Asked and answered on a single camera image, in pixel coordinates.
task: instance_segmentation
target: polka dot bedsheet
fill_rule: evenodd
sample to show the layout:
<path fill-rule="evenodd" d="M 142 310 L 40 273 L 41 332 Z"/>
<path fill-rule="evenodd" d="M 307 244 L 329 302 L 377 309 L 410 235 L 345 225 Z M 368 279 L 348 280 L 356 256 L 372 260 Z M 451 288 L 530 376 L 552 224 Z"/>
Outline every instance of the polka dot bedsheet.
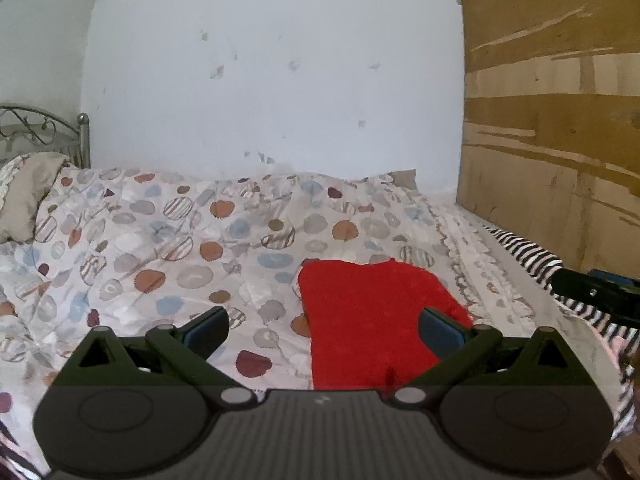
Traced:
<path fill-rule="evenodd" d="M 534 330 L 529 305 L 462 211 L 387 175 L 214 182 L 63 168 L 33 244 L 0 245 L 0 421 L 46 471 L 31 418 L 91 327 L 142 335 L 215 304 L 231 330 L 209 363 L 258 392 L 311 388 L 296 276 L 317 258 L 409 262 L 434 273 L 474 320 L 509 336 Z"/>

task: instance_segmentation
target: bed frame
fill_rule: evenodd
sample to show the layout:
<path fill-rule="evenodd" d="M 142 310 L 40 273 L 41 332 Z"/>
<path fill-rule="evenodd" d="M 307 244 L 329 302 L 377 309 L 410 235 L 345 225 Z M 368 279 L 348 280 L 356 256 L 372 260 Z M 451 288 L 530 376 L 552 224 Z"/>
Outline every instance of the bed frame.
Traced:
<path fill-rule="evenodd" d="M 40 108 L 0 103 L 0 166 L 25 153 L 57 152 L 78 168 L 89 168 L 89 116 L 79 114 L 76 122 Z"/>

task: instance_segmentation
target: black and white striped cloth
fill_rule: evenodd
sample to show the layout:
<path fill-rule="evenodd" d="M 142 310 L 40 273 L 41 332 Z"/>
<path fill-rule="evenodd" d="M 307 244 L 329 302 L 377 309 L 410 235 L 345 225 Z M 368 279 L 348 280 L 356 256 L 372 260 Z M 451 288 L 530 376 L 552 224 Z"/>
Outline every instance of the black and white striped cloth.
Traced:
<path fill-rule="evenodd" d="M 24 455 L 7 427 L 0 421 L 0 479 L 42 480 L 38 470 Z"/>
<path fill-rule="evenodd" d="M 612 323 L 609 314 L 604 314 L 593 305 L 580 303 L 579 301 L 558 296 L 551 290 L 549 283 L 551 276 L 562 267 L 562 260 L 555 254 L 543 249 L 539 245 L 521 238 L 511 232 L 492 227 L 485 227 L 507 249 L 525 270 L 547 290 L 563 307 L 571 310 L 576 316 L 590 323 L 607 344 L 611 345 L 615 336 L 624 339 L 622 355 L 633 356 L 638 350 L 640 342 L 637 328 Z M 614 414 L 615 425 L 612 439 L 615 440 L 631 433 L 636 421 L 636 413 L 633 402 L 633 367 L 620 359 L 620 383 L 622 392 L 618 401 L 618 408 Z"/>

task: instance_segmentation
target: red cloth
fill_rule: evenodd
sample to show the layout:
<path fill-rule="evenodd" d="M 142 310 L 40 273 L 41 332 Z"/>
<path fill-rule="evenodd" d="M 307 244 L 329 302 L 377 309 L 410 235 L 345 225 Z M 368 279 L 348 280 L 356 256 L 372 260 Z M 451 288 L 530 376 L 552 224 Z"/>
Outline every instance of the red cloth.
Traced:
<path fill-rule="evenodd" d="M 420 341 L 427 306 L 471 326 L 466 311 L 430 272 L 395 260 L 357 265 L 310 262 L 298 277 L 311 332 L 314 388 L 389 392 L 439 362 Z"/>

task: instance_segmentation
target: pillowcase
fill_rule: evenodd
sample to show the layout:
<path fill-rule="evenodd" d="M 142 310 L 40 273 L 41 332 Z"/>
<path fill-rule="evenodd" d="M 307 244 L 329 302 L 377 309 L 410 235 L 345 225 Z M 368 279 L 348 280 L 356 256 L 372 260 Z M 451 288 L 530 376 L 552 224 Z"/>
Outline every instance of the pillowcase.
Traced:
<path fill-rule="evenodd" d="M 17 172 L 6 170 L 7 174 L 13 173 L 13 178 L 0 208 L 0 243 L 10 239 L 19 243 L 33 240 L 38 206 L 67 160 L 68 157 L 61 153 L 32 153 L 22 160 L 22 167 Z"/>

